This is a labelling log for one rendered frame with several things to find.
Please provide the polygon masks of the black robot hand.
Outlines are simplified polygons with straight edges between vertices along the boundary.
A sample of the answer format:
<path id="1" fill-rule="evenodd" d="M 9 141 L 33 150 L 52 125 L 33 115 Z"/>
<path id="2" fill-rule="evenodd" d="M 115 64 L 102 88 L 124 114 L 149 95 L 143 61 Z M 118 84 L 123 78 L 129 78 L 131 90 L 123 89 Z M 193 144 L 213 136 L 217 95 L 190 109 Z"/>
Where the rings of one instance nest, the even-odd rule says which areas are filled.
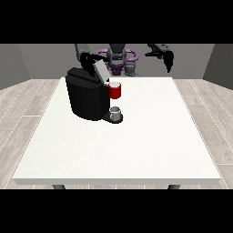
<path id="1" fill-rule="evenodd" d="M 99 56 L 95 54 L 82 53 L 80 56 L 81 66 L 91 76 L 95 75 L 94 63 L 99 60 L 103 60 L 104 62 L 109 62 L 109 59 L 107 57 Z"/>
<path id="2" fill-rule="evenodd" d="M 174 53 L 172 51 L 156 51 L 156 52 L 150 52 L 146 53 L 146 56 L 151 57 L 157 57 L 159 59 L 164 60 L 164 65 L 166 66 L 166 69 L 168 72 L 171 71 L 171 68 L 173 66 L 174 61 Z"/>

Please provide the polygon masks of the black coffee machine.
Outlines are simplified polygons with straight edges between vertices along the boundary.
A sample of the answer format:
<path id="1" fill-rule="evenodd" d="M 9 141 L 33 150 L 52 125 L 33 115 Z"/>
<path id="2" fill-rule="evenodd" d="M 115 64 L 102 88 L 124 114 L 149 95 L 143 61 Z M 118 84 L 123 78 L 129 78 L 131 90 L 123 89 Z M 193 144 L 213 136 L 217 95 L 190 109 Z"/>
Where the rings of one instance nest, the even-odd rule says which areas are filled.
<path id="1" fill-rule="evenodd" d="M 109 82 L 105 84 L 97 73 L 88 74 L 83 68 L 71 68 L 66 75 L 66 87 L 72 111 L 85 120 L 105 120 L 112 124 L 123 121 L 123 115 L 117 121 L 110 119 Z"/>

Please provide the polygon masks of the red pod holder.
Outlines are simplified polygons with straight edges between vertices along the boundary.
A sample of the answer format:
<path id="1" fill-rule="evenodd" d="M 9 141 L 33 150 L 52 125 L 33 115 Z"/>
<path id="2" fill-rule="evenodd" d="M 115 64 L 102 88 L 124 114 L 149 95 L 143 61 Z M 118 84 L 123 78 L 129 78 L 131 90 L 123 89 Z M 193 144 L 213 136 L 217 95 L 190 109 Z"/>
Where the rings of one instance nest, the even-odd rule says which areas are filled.
<path id="1" fill-rule="evenodd" d="M 110 82 L 108 84 L 109 97 L 118 99 L 121 97 L 121 84 L 119 82 Z"/>

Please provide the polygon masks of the small grey cup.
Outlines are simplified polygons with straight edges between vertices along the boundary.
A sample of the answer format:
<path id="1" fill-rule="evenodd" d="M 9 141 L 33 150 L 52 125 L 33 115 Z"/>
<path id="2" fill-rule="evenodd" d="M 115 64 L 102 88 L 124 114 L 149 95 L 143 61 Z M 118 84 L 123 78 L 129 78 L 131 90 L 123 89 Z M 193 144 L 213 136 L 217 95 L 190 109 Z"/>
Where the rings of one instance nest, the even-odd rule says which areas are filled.
<path id="1" fill-rule="evenodd" d="M 110 113 L 110 119 L 113 121 L 117 121 L 121 117 L 121 110 L 118 106 L 112 106 L 109 109 L 109 113 Z"/>

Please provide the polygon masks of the pale grey machine lid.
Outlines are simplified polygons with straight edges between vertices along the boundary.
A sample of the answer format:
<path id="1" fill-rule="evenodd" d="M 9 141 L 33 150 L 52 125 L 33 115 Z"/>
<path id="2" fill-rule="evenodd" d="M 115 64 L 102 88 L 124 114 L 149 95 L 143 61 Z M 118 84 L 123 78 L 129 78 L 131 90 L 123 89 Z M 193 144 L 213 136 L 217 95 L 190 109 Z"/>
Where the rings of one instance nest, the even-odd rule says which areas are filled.
<path id="1" fill-rule="evenodd" d="M 103 60 L 99 60 L 94 63 L 96 72 L 98 73 L 101 81 L 105 83 L 108 78 L 110 78 L 110 73 L 108 72 L 106 65 Z"/>

